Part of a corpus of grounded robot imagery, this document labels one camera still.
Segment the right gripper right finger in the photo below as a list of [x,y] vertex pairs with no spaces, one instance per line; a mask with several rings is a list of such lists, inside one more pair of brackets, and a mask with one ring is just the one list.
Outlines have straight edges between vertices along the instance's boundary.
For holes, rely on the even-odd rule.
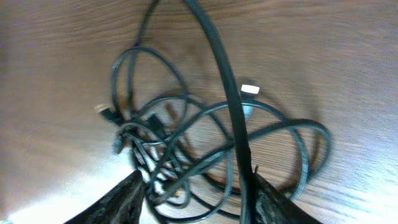
[[260,175],[240,175],[239,183],[242,197],[240,223],[320,224]]

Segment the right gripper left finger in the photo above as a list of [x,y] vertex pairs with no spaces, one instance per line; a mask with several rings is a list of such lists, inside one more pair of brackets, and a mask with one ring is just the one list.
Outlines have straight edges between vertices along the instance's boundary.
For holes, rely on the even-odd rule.
[[145,187],[141,171],[136,170],[65,224],[138,224]]

